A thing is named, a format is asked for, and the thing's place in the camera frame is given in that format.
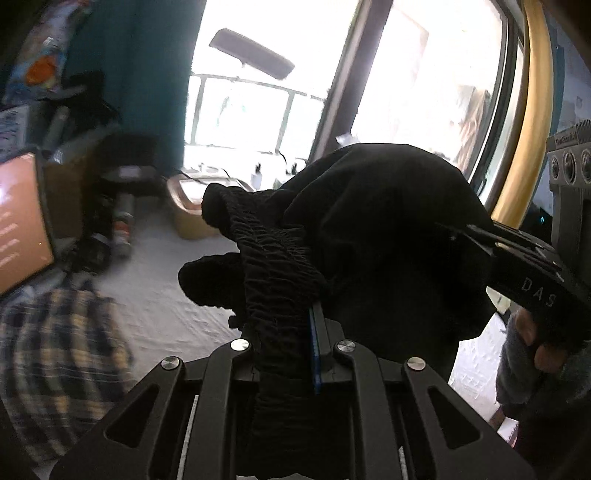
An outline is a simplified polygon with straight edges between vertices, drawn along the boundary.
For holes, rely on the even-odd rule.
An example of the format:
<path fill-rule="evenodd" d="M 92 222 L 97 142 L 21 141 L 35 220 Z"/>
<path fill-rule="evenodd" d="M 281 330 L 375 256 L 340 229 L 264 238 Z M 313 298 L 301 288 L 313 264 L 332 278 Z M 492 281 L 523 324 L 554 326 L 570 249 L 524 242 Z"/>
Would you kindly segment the right hand in glove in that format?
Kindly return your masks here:
<path fill-rule="evenodd" d="M 497 401 L 524 405 L 539 392 L 553 392 L 573 403 L 590 393 L 590 346 L 572 353 L 538 341 L 532 314 L 520 307 L 512 313 L 496 379 Z"/>

